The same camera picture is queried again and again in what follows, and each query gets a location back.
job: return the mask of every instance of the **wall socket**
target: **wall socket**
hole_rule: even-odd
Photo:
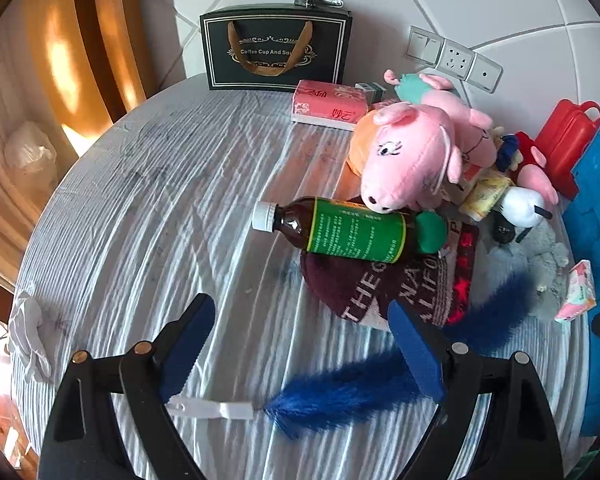
[[[495,91],[503,72],[482,54],[419,27],[411,27],[407,56],[489,93]]]
[[[499,64],[481,54],[476,54],[466,81],[493,94],[500,81],[500,76],[502,76],[502,67]]]
[[[469,50],[467,47],[451,40],[445,40],[436,68],[440,72],[457,77],[459,80],[464,80],[474,62],[474,57],[475,52],[473,50]]]

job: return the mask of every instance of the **teal plush toy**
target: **teal plush toy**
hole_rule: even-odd
[[[462,160],[481,168],[488,168],[495,163],[497,150],[487,132],[493,126],[493,121],[487,114],[464,104],[449,79],[422,73],[402,74],[398,79],[392,70],[387,70],[384,80],[395,86],[400,101],[435,106],[447,113],[454,124]]]

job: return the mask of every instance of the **plastic bag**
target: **plastic bag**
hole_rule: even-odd
[[[58,186],[56,150],[36,123],[22,123],[11,134],[4,158],[17,186],[49,196]]]

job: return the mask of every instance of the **small box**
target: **small box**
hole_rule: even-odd
[[[596,290],[589,260],[580,260],[569,271],[567,298],[560,307],[555,320],[567,323],[596,306]]]
[[[352,132],[367,110],[360,88],[302,79],[294,93],[291,120]]]
[[[356,83],[356,88],[360,88],[365,93],[366,104],[369,106],[382,101],[386,92],[386,88],[378,83]]]
[[[480,168],[480,166],[476,166],[470,162],[465,163],[462,167],[460,179],[456,184],[452,184],[446,180],[443,182],[441,188],[442,197],[457,206],[462,205],[462,202],[469,196],[471,190],[486,171],[485,168]]]

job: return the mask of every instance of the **red plush toy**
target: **red plush toy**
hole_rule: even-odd
[[[516,133],[516,137],[520,144],[518,149],[523,157],[518,169],[513,173],[516,186],[533,189],[540,193],[544,198],[545,207],[549,207],[549,204],[556,205],[558,192],[542,169],[546,166],[546,157],[525,132]]]

